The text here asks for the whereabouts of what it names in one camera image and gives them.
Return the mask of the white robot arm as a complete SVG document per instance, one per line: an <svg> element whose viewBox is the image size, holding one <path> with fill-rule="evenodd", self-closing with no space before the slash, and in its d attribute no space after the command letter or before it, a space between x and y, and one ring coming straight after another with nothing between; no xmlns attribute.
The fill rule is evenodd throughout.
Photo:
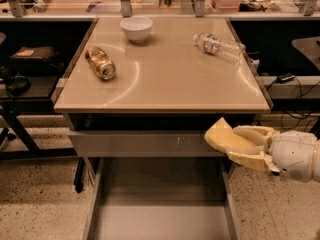
<svg viewBox="0 0 320 240"><path fill-rule="evenodd" d="M232 129L238 145L226 146L228 158L244 167L278 174L300 182L320 181L320 141L313 133L279 132L268 127L238 126Z"/></svg>

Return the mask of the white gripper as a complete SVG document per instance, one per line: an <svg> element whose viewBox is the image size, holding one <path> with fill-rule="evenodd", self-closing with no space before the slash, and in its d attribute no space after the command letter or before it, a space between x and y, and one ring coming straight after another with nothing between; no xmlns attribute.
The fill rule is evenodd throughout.
<svg viewBox="0 0 320 240"><path fill-rule="evenodd" d="M243 147L261 149L226 149L227 157L238 165L261 172L276 172L284 179L300 182L316 180L316 136L313 133L279 131L266 126L237 126L232 129Z"/></svg>

